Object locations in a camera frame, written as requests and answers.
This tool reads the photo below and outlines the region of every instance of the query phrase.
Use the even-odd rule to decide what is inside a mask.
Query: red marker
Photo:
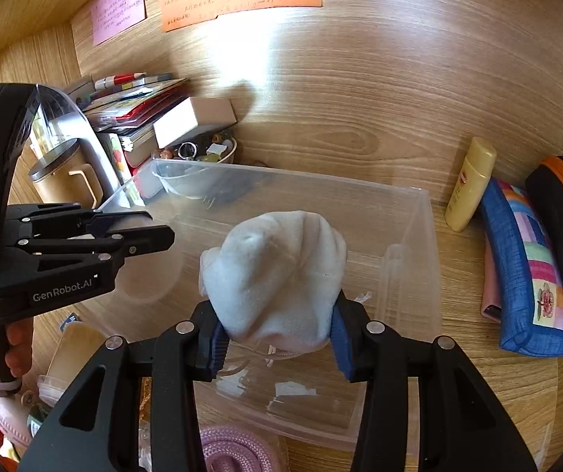
[[[128,83],[129,81],[138,80],[139,78],[143,78],[146,73],[135,73],[135,74],[118,74],[115,76],[109,76],[108,78],[102,78],[101,80],[96,81],[95,88],[96,90],[104,90],[110,89],[115,85],[121,85],[122,83]]]

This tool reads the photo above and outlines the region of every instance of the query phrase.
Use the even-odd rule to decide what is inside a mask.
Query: bottle cap
[[[467,161],[480,174],[485,177],[491,175],[497,153],[490,141],[479,136],[471,139],[467,151]]]

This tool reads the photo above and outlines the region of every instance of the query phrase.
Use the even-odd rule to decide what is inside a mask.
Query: mug handle
[[[89,164],[82,164],[76,167],[76,170],[70,170],[68,172],[69,175],[81,175],[84,179],[87,188],[89,189],[89,193],[93,197],[93,205],[91,209],[96,209],[100,202],[102,201],[102,196],[104,192],[102,191],[102,187],[100,186],[100,181],[98,181],[98,177],[96,176],[96,171],[91,167]]]

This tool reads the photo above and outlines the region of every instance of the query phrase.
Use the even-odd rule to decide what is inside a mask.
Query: mug lid
[[[81,146],[81,141],[78,138],[64,141],[62,144],[57,145],[51,151],[47,152],[43,158],[37,161],[30,169],[28,175],[32,181],[38,181],[49,173],[60,167],[66,160],[71,158]]]

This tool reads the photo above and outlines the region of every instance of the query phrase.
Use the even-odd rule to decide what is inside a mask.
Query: wooden wall
[[[145,1],[146,21],[96,48],[79,11],[82,74],[176,71],[230,96],[243,159],[445,202],[472,135],[513,183],[563,151],[563,0],[323,0],[167,34]]]
[[[64,87],[79,77],[69,23],[43,30],[0,52],[0,83],[46,83]],[[41,201],[28,178],[28,170],[34,161],[34,154],[26,147],[17,164],[10,203]]]

